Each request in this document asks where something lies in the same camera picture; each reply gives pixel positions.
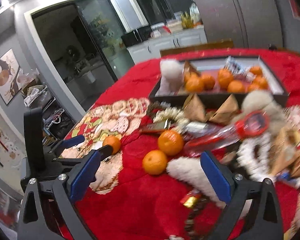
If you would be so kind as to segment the mandarin orange later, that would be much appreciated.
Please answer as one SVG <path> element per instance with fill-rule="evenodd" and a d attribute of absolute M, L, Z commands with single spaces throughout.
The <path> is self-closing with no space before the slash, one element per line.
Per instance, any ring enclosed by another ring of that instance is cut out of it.
<path fill-rule="evenodd" d="M 112 155 L 117 154 L 121 148 L 121 141 L 114 135 L 109 135 L 104 139 L 102 146 L 111 146 L 113 148 Z"/>

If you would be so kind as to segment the white crochet scrunchie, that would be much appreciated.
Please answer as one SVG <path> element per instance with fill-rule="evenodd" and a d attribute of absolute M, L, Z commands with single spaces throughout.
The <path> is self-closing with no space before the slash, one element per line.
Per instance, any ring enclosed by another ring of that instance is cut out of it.
<path fill-rule="evenodd" d="M 271 135 L 264 132 L 261 136 L 244 139 L 236 153 L 239 167 L 246 170 L 250 180 L 262 182 L 269 178 L 273 182 L 275 177 L 270 174 L 268 162 L 271 148 Z"/>

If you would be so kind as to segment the red teddy bear quilt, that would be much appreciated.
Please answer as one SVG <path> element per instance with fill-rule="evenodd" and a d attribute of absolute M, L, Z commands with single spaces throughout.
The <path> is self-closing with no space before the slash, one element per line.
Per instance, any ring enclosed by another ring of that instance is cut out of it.
<path fill-rule="evenodd" d="M 300 105 L 300 57 L 286 51 L 267 49 L 202 50 L 177 55 L 177 59 L 201 56 L 260 55 L 276 74 L 289 93 L 287 106 Z M 151 59 L 133 66 L 127 74 L 108 88 L 95 102 L 93 108 L 130 98 L 147 98 L 160 79 L 161 59 Z M 190 209 L 181 199 L 191 187 L 171 178 L 166 173 L 159 176 L 146 174 L 142 159 L 157 149 L 157 137 L 139 135 L 138 131 L 123 138 L 123 169 L 119 184 L 108 194 L 97 194 L 88 189 L 75 207 L 98 239 L 167 239 L 177 235 L 189 239 L 184 223 Z M 294 219 L 299 191 L 276 183 L 283 228 L 286 232 Z M 207 233 L 218 219 L 221 210 L 212 203 L 196 218 L 198 233 Z"/>

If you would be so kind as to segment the brown knitted scrunchie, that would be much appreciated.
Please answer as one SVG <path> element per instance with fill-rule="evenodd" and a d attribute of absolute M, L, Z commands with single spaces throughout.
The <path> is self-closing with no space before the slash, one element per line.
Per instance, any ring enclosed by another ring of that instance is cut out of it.
<path fill-rule="evenodd" d="M 162 111 L 163 107 L 160 105 L 160 102 L 151 102 L 147 107 L 146 115 L 153 118 L 158 111 Z"/>

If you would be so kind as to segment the mandarin orange on quilt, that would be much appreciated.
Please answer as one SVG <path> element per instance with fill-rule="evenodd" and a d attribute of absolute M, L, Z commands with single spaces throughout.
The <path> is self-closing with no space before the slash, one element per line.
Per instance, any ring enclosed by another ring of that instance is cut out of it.
<path fill-rule="evenodd" d="M 177 155 L 184 147 L 183 137 L 174 130 L 164 131 L 158 138 L 158 147 L 168 156 Z"/>

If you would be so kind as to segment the cream lace scrunchie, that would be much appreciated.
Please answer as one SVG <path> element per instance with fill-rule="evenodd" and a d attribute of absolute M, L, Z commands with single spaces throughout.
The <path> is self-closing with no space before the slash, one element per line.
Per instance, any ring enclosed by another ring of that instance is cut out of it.
<path fill-rule="evenodd" d="M 165 110 L 158 111 L 153 118 L 153 123 L 162 122 L 168 119 L 172 120 L 172 129 L 179 132 L 190 123 L 190 120 L 185 116 L 184 111 L 177 107 L 168 107 Z"/>

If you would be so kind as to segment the white fluffy scrunchie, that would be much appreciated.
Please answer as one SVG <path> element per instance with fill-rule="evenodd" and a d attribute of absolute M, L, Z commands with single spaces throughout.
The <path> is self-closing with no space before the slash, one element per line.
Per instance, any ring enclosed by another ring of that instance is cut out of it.
<path fill-rule="evenodd" d="M 226 203 L 218 199 L 201 167 L 199 158 L 180 157 L 172 159 L 167 163 L 166 171 L 172 178 L 183 181 L 200 191 L 213 201 L 218 208 L 225 208 Z"/>

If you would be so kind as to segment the brown triangular paper packet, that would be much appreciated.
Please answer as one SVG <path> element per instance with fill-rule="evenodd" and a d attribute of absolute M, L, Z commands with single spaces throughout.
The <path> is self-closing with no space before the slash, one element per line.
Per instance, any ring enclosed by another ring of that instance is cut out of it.
<path fill-rule="evenodd" d="M 205 106 L 197 94 L 190 94 L 186 98 L 183 112 L 190 121 L 206 122 Z"/>

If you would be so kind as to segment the red lid plastic bottle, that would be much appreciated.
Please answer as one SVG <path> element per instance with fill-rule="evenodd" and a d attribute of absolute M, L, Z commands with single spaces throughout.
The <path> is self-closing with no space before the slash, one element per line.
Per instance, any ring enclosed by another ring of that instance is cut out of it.
<path fill-rule="evenodd" d="M 253 111 L 237 122 L 219 129 L 216 133 L 188 141 L 185 153 L 196 157 L 204 151 L 215 151 L 234 145 L 247 138 L 262 135 L 269 127 L 269 116 L 263 111 Z"/>

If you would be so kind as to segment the white kitchen cabinet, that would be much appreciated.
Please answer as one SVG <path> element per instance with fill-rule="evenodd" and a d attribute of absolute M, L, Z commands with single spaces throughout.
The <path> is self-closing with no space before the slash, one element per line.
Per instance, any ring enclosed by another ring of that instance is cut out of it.
<path fill-rule="evenodd" d="M 165 49 L 187 47 L 207 43 L 204 28 L 188 29 L 163 37 L 150 38 L 140 44 L 127 48 L 135 64 L 149 59 L 159 58 Z"/>

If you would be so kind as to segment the black microwave oven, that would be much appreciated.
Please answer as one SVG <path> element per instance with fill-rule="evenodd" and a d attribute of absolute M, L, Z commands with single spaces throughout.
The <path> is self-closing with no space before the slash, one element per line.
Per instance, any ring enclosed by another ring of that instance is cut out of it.
<path fill-rule="evenodd" d="M 134 45 L 140 44 L 142 42 L 147 41 L 151 38 L 151 26 L 146 25 L 139 27 L 137 29 L 133 29 L 132 31 L 125 33 L 121 36 L 121 40 L 123 44 L 128 47 L 132 47 Z"/>

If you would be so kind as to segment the black shallow gift box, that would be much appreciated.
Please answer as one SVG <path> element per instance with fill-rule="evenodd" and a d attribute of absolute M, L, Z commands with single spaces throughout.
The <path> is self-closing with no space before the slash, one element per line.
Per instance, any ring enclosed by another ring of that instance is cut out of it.
<path fill-rule="evenodd" d="M 274 100 L 286 107 L 289 98 L 289 93 L 286 91 L 283 83 L 279 80 L 277 75 L 272 71 L 270 66 L 260 56 L 233 56 L 232 57 L 238 65 L 250 69 L 257 66 L 262 70 L 263 77 L 267 80 L 268 91 L 273 95 Z M 226 56 L 215 56 L 200 59 L 187 60 L 192 66 L 194 66 L 200 75 L 211 76 L 215 80 L 213 89 L 204 90 L 198 94 L 200 100 L 204 106 L 208 109 L 218 109 L 230 96 L 228 88 L 220 85 L 225 85 L 225 79 L 219 75 L 219 71 L 225 66 Z M 178 92 L 172 94 L 161 94 L 159 92 L 160 83 L 158 82 L 151 93 L 149 94 L 149 100 L 151 102 L 166 102 L 171 106 L 180 107 L 184 104 L 186 98 L 189 96 L 187 90 L 179 89 Z"/>

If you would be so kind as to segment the mandarin orange in box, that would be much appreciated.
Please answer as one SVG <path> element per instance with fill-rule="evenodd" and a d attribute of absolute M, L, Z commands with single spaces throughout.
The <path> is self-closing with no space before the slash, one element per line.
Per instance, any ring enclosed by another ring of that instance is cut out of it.
<path fill-rule="evenodd" d="M 227 69 L 220 69 L 218 71 L 218 83 L 220 89 L 227 90 L 227 87 L 231 81 L 234 80 L 232 73 Z"/>

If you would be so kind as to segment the brown wooden chair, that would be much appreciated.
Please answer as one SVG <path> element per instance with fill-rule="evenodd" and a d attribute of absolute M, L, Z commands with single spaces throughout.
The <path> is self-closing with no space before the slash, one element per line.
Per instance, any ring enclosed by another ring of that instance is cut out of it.
<path fill-rule="evenodd" d="M 234 48 L 233 40 L 226 39 L 226 40 L 220 40 L 220 41 L 210 42 L 205 44 L 191 45 L 187 47 L 163 49 L 160 50 L 160 56 L 164 57 L 164 56 L 177 55 L 180 53 L 188 53 L 188 52 L 194 52 L 200 50 L 227 49 L 227 48 Z"/>

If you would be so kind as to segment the framed wall painting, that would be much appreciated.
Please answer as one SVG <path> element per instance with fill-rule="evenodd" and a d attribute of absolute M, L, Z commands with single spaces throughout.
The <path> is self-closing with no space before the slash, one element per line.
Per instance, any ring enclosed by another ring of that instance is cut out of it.
<path fill-rule="evenodd" d="M 12 49 L 0 58 L 0 96 L 8 105 L 21 90 L 20 75 L 23 70 Z"/>

